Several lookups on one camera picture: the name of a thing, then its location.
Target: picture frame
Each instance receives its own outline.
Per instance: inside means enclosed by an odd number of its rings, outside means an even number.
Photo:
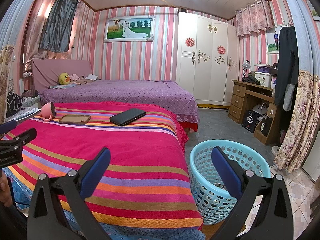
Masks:
[[[320,16],[318,15],[316,9],[313,7],[312,3],[309,0],[306,0],[307,4],[309,6],[309,9],[311,11],[311,14],[313,16],[313,20],[320,21]]]
[[[279,54],[280,48],[280,30],[282,27],[288,26],[287,24],[275,25],[272,29],[266,31],[266,48],[267,54]],[[275,32],[278,34],[278,44],[275,40]]]
[[[103,42],[153,41],[154,15],[113,17],[106,20]]]

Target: gray tile floor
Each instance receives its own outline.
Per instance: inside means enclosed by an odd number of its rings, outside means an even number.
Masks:
[[[269,166],[273,165],[274,156],[270,146],[263,145],[253,134],[230,118],[225,110],[199,108],[200,123],[198,131],[188,134],[186,143],[186,161],[189,164],[190,152],[200,142],[223,139],[242,143],[254,149],[265,158]]]

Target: white storage box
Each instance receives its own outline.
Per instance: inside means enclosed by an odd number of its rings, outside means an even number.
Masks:
[[[271,88],[271,75],[269,73],[255,72],[255,78],[260,81],[263,87]]]

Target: headboard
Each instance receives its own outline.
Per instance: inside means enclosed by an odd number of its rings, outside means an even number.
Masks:
[[[63,72],[69,75],[77,74],[79,77],[92,74],[89,61],[74,59],[33,59],[31,70],[35,90],[38,91],[57,85],[58,78]]]

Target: red bed skirt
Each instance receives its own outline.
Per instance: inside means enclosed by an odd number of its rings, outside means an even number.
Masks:
[[[194,132],[198,131],[198,124],[194,123],[194,122],[179,122],[179,124],[181,124],[182,128],[190,128],[192,129]]]

